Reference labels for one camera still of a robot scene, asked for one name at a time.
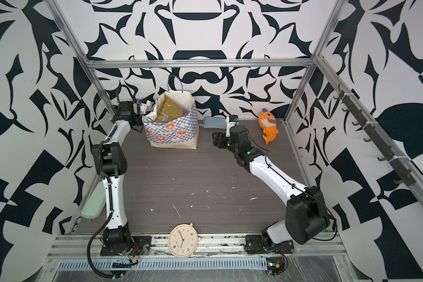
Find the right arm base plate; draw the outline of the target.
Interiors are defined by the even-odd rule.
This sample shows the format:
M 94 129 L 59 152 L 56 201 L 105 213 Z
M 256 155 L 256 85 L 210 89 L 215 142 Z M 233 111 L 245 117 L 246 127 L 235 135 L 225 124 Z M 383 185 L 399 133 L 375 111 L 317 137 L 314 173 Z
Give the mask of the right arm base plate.
M 293 242 L 285 241 L 274 244 L 267 236 L 264 235 L 246 235 L 244 251 L 250 255 L 255 254 L 292 254 L 294 249 Z

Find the gold snack bag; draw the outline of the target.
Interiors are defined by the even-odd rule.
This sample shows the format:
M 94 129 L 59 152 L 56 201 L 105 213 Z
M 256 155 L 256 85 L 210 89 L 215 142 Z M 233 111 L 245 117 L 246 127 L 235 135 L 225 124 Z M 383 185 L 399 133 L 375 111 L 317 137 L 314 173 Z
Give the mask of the gold snack bag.
M 168 95 L 165 95 L 160 109 L 157 112 L 155 122 L 165 123 L 173 121 L 182 117 L 184 114 L 183 111 L 183 108 L 177 102 L 168 97 Z

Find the blue checkered paper bag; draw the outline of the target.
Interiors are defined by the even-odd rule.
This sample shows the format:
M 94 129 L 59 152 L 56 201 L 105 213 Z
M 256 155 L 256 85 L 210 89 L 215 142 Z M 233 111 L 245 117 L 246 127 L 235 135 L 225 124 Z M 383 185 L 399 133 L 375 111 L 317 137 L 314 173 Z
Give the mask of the blue checkered paper bag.
M 183 116 L 170 122 L 157 123 L 157 112 L 164 100 L 164 96 L 172 98 L 183 108 Z M 193 95 L 181 88 L 171 89 L 161 94 L 155 101 L 152 111 L 143 116 L 143 125 L 147 140 L 155 148 L 165 149 L 197 149 L 199 139 L 199 121 L 196 100 Z

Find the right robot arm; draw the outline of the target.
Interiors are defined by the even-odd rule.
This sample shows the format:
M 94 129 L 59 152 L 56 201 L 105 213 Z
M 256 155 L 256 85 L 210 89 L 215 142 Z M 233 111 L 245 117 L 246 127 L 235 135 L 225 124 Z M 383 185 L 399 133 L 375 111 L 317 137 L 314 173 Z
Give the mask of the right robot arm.
M 268 150 L 251 143 L 249 131 L 235 125 L 227 132 L 212 133 L 213 145 L 231 152 L 239 166 L 258 177 L 286 207 L 284 220 L 266 228 L 272 244 L 294 241 L 305 244 L 330 225 L 330 213 L 320 189 L 308 188 L 278 168 Z

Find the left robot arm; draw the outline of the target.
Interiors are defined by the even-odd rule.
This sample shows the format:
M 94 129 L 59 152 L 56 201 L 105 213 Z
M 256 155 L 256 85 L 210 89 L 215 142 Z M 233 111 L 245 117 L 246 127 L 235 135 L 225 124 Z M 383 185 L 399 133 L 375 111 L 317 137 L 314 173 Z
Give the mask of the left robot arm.
M 149 107 L 150 102 L 145 99 L 119 102 L 111 119 L 110 132 L 92 147 L 95 169 L 105 188 L 106 223 L 99 230 L 103 231 L 102 240 L 106 247 L 132 244 L 123 200 L 123 181 L 128 163 L 121 145 L 131 130 L 143 126 L 143 115 Z

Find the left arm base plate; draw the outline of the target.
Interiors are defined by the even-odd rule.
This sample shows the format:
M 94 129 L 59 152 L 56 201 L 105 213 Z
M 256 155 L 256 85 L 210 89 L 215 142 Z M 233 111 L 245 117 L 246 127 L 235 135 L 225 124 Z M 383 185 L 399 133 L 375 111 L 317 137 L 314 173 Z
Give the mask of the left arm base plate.
M 101 256 L 140 256 L 150 250 L 151 236 L 132 236 L 129 243 L 105 243 L 101 237 Z

